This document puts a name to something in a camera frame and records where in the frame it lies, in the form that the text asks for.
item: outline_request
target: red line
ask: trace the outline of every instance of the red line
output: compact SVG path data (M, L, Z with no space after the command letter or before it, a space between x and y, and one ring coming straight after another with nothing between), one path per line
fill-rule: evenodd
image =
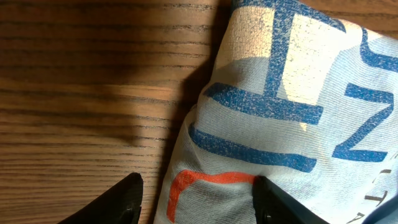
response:
M223 174L208 175L201 172L183 170L174 178L170 187L167 218L174 223L175 211L180 194L197 180L204 180L216 184L249 183L253 184L254 176L242 172L226 172Z

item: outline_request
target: knit fabric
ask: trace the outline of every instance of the knit fabric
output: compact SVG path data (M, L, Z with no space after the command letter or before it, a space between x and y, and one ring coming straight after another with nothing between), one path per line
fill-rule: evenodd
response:
M264 175L329 223L398 194L398 41L296 0L236 0L155 223L256 223Z

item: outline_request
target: fabric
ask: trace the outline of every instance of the fabric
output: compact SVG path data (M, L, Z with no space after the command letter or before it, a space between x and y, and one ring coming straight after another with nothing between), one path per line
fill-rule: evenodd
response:
M329 223L397 195L398 41L295 0L233 1L155 223L255 223L264 175Z

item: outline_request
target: wood grain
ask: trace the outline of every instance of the wood grain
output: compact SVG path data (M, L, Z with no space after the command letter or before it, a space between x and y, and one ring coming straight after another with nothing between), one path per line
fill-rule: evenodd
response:
M398 37L397 1L305 2ZM228 0L1 1L0 223L57 223L130 172L152 223L228 17Z

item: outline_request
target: brown wood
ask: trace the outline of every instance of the brown wood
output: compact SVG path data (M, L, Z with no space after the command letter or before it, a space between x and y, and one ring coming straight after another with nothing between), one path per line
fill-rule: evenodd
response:
M395 0L305 0L398 37ZM228 0L0 2L0 223L56 223L130 172L152 223Z

